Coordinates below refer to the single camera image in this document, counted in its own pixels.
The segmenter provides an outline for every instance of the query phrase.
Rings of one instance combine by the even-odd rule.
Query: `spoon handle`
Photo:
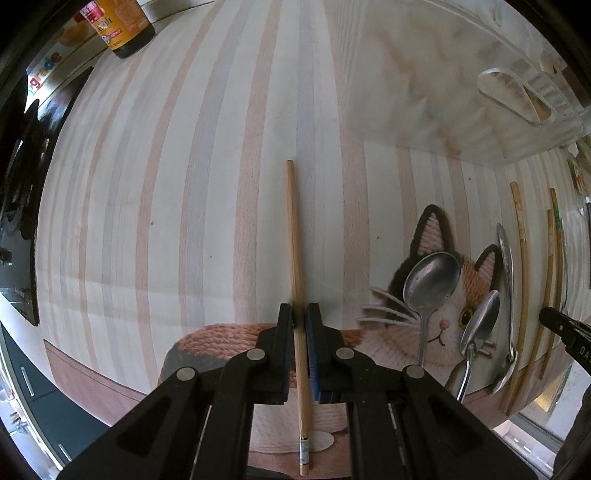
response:
[[[466,396],[466,389],[470,381],[470,375],[472,374],[472,363],[475,355],[476,348],[474,343],[471,342],[466,348],[466,357],[453,368],[445,384],[446,390],[459,402],[463,402]]]
[[[418,344],[418,358],[417,365],[425,366],[425,351],[427,350],[427,325],[429,323],[429,317],[431,313],[425,314],[422,312],[418,313],[421,316],[421,336]]]
[[[511,246],[509,245],[509,239],[507,238],[507,232],[500,223],[496,224],[496,234],[499,239],[499,245],[501,247],[501,257],[503,259],[503,271],[505,273],[505,288],[507,295],[507,303],[509,307],[509,355],[513,356],[513,331],[514,320],[513,320],[513,254],[511,253]]]

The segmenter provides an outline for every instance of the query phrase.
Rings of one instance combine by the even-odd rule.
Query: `chopstick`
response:
[[[554,213],[552,209],[549,209],[547,212],[548,217],[548,263],[546,266],[546,286],[544,290],[544,301],[543,306],[547,307],[550,304],[550,291],[552,290],[552,274],[554,271]],[[515,404],[519,401],[519,398],[522,394],[524,388],[527,388],[528,384],[530,383],[530,378],[532,373],[534,372],[534,365],[535,365],[535,357],[538,354],[538,350],[540,348],[540,343],[542,341],[542,335],[544,334],[544,327],[540,322],[538,322],[538,327],[535,331],[535,339],[534,339],[534,346],[531,348],[530,359],[527,362],[527,367],[525,367],[525,375],[522,377],[519,385],[517,386],[517,390],[515,391],[515,395],[513,399],[509,403],[508,408],[508,415],[511,416],[513,414],[513,408]]]
[[[296,169],[287,160],[287,219],[290,230],[291,303],[294,316],[295,380],[300,415],[300,475],[308,475],[310,461],[311,394],[308,378],[304,281],[301,262],[300,224],[298,218]]]
[[[562,252],[562,227],[560,223],[560,211],[558,210],[558,198],[556,198],[556,190],[550,189],[550,199],[552,200],[552,209],[554,210],[554,221],[556,223],[556,290],[554,291],[554,308],[560,311],[560,300],[562,299],[562,277],[563,277],[563,252]],[[546,374],[548,363],[550,363],[550,354],[554,348],[554,340],[556,334],[550,333],[548,338],[548,345],[546,347],[546,355],[542,363],[542,370],[540,371],[539,379],[542,380]]]
[[[527,250],[527,235],[525,232],[523,208],[521,206],[521,194],[519,193],[519,184],[516,181],[511,182],[511,193],[513,194],[513,203],[515,204],[517,227],[519,229],[519,246],[521,247],[521,317],[519,319],[519,335],[517,336],[517,358],[520,359],[525,344],[528,308],[530,306],[530,258]],[[516,382],[517,372],[514,372],[511,380],[509,380],[509,388],[505,394],[506,412],[509,410],[508,407]]]

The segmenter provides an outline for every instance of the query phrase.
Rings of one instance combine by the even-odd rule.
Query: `paper label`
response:
[[[150,23],[135,0],[90,2],[80,13],[111,50],[125,45]]]
[[[310,439],[300,439],[300,463],[307,465],[310,461]]]

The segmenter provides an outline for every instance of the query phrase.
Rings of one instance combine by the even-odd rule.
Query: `brown bottle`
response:
[[[90,2],[80,13],[122,59],[137,52],[155,34],[153,25],[135,0]]]

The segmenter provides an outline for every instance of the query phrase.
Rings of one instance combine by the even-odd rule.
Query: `metal rivet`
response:
[[[260,348],[252,348],[246,353],[246,356],[249,360],[262,360],[265,358],[265,351]]]
[[[338,356],[341,360],[350,360],[353,358],[355,352],[351,350],[351,348],[347,348],[342,346],[336,351],[336,356]]]
[[[425,376],[425,370],[423,370],[422,367],[418,365],[409,365],[407,367],[407,375],[410,378],[422,378]]]
[[[186,382],[187,380],[191,380],[195,376],[195,369],[191,367],[182,367],[177,372],[177,378],[181,382]]]

